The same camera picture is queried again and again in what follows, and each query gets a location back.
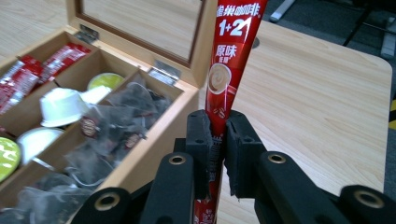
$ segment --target wooden tea box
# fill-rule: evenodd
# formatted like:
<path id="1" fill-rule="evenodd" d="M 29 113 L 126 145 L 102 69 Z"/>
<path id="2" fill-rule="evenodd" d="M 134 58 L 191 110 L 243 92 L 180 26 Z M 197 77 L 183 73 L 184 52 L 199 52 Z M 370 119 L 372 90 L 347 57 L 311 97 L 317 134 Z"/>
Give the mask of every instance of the wooden tea box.
<path id="1" fill-rule="evenodd" d="M 154 178 L 162 157 L 173 150 L 175 138 L 185 136 L 187 116 L 198 109 L 198 94 L 205 84 L 211 55 L 216 3 L 66 1 L 68 25 L 6 60 L 0 72 L 6 72 L 26 54 L 45 61 L 68 42 L 83 45 L 91 52 L 2 115 L 0 126 L 10 135 L 1 136 L 15 140 L 39 127 L 39 99 L 54 88 L 85 91 L 93 77 L 112 72 L 125 78 L 112 94 L 139 75 L 149 89 L 173 103 L 99 189 L 121 187 L 133 192 L 140 188 Z M 84 141 L 78 122 L 68 126 L 36 156 L 44 163 L 30 161 L 0 184 L 0 207 L 14 206 L 23 187 L 51 170 L 62 173 L 67 165 L 64 155 Z"/>

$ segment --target black chair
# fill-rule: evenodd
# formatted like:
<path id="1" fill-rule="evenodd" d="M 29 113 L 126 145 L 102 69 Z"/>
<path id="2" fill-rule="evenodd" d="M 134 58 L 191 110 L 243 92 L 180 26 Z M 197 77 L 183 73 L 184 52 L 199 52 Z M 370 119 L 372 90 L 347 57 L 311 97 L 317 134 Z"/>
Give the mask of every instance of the black chair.
<path id="1" fill-rule="evenodd" d="M 396 0 L 354 0 L 353 4 L 355 7 L 365 7 L 363 13 L 357 20 L 355 28 L 350 32 L 343 46 L 346 46 L 353 36 L 358 32 L 362 25 L 370 26 L 375 29 L 396 35 L 395 32 L 387 30 L 384 27 L 380 27 L 374 24 L 367 23 L 366 20 L 370 16 L 373 10 L 386 10 L 390 12 L 396 12 Z"/>

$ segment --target coffee cup image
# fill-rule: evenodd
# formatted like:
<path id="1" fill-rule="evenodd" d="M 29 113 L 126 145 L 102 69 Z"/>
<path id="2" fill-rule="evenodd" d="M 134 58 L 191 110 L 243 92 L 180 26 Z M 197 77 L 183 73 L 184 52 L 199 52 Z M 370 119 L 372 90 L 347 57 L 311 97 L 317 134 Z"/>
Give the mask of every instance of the coffee cup image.
<path id="1" fill-rule="evenodd" d="M 222 93 L 231 81 L 230 69 L 222 63 L 214 63 L 209 71 L 208 85 L 214 94 Z"/>

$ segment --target red coffee stick packet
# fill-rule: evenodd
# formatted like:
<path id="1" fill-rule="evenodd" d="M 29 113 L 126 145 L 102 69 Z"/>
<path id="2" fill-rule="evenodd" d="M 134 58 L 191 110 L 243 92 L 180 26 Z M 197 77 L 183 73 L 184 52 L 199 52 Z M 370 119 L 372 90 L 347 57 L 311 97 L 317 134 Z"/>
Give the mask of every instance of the red coffee stick packet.
<path id="1" fill-rule="evenodd" d="M 41 62 L 23 56 L 0 79 L 0 115 L 28 95 L 40 79 Z"/>
<path id="2" fill-rule="evenodd" d="M 211 121 L 213 146 L 209 152 L 209 192 L 194 205 L 194 223 L 216 223 L 221 190 L 223 139 L 239 82 L 267 0 L 219 0 L 208 74 L 205 111 Z"/>
<path id="3" fill-rule="evenodd" d="M 38 81 L 38 84 L 44 84 L 47 81 L 52 81 L 63 70 L 90 52 L 90 49 L 79 44 L 68 43 L 63 46 L 43 63 L 44 71 Z"/>

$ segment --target light wood table surface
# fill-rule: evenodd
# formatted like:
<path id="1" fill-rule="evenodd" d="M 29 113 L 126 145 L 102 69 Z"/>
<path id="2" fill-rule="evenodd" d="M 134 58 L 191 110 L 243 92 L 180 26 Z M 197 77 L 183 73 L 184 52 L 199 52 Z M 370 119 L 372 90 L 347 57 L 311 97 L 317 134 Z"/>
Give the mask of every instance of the light wood table surface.
<path id="1" fill-rule="evenodd" d="M 64 1 L 25 1 L 0 2 L 0 62 L 66 24 Z M 318 187 L 336 195 L 353 184 L 383 191 L 390 65 L 266 21 L 258 38 L 233 109 Z M 204 101 L 205 87 L 200 108 Z M 258 223 L 253 200 L 230 197 L 226 174 L 219 223 Z"/>

